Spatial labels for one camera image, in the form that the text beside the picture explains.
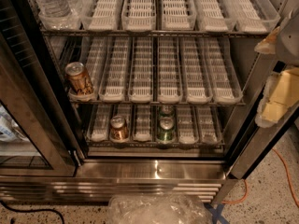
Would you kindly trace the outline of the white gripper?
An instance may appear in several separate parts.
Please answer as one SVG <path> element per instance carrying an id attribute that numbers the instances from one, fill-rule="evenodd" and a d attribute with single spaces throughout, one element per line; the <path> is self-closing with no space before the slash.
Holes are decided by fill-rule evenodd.
<path id="1" fill-rule="evenodd" d="M 299 10 L 292 10 L 254 50 L 275 54 L 284 63 L 299 65 Z M 258 104 L 255 123 L 261 128 L 277 124 L 299 101 L 299 68 L 273 72 L 266 80 L 263 98 Z"/>

